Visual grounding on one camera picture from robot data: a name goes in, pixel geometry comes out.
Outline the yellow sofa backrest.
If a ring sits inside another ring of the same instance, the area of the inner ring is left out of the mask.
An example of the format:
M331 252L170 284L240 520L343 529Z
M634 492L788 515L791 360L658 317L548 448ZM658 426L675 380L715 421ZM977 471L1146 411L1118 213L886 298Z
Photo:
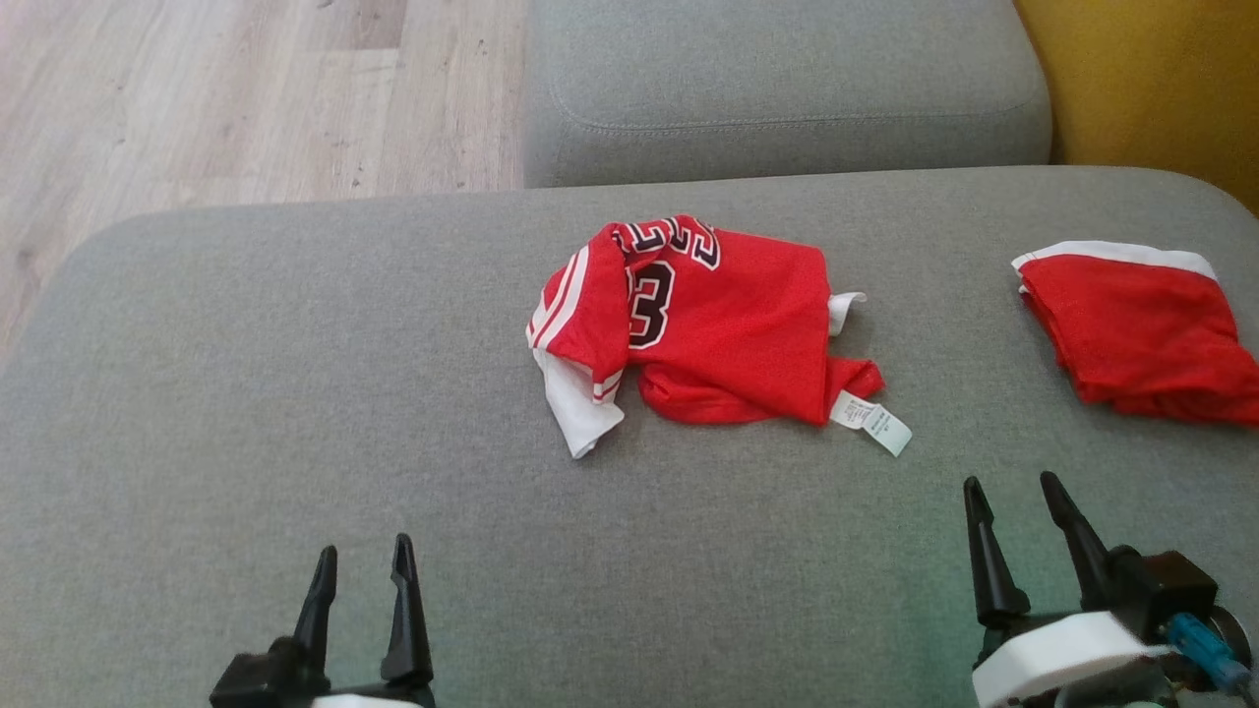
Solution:
M1259 215L1259 0L1013 0L1056 164L1197 178Z

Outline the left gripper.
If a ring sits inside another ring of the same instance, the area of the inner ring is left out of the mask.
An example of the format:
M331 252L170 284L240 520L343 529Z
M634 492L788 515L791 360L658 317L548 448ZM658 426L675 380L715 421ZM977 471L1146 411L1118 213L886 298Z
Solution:
M212 708L437 708L418 563L409 534L392 551L390 645L381 682L334 687L327 677L330 611L337 588L337 549L320 552L295 637L279 637L261 654L235 655L212 687Z

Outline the small grey sofa cushion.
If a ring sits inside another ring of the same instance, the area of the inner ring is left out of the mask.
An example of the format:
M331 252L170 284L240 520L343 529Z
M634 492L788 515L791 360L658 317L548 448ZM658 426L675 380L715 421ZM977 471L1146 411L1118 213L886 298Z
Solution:
M528 188L1047 164L1012 0L530 0Z

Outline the red number 23 jersey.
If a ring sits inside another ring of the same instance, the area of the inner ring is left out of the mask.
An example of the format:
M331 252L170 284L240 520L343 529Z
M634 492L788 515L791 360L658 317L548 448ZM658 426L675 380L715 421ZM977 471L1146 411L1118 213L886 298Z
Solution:
M630 369L648 408L676 422L836 423L901 454L912 432L872 402L878 365L830 351L864 300L832 292L811 246L687 214L613 220L541 288L526 339L575 459L624 421Z

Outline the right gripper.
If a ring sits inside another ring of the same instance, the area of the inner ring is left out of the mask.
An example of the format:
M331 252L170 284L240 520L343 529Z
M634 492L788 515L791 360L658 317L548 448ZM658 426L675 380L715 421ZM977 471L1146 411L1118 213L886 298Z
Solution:
M1030 614L995 538L995 515L976 476L963 485L977 621L985 627L971 673L980 708L1181 708L1165 658L1170 648L1110 608L1108 551L1056 474L1042 471L1053 524L1064 534L1084 614Z

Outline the red basketball shorts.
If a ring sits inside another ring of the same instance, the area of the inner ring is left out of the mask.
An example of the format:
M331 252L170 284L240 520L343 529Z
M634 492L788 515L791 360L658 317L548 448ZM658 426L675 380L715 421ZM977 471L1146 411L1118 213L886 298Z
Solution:
M1021 254L1012 268L1080 401L1259 430L1259 360L1201 254L1075 239Z

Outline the large grey sofa seat cushion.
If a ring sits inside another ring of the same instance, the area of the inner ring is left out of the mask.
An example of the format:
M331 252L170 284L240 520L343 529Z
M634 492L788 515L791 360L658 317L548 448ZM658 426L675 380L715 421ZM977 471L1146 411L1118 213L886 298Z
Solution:
M680 426L627 380L572 460L522 333L607 220L823 251L837 341L913 430ZM973 708L962 485L1039 614L1076 608L1037 477L1180 551L1259 656L1259 432L1083 406L1011 260L1182 248L1259 355L1259 220L1173 173L1015 166L144 215L89 237L0 375L0 708L209 708L340 552L329 674L378 680L397 533L454 708Z

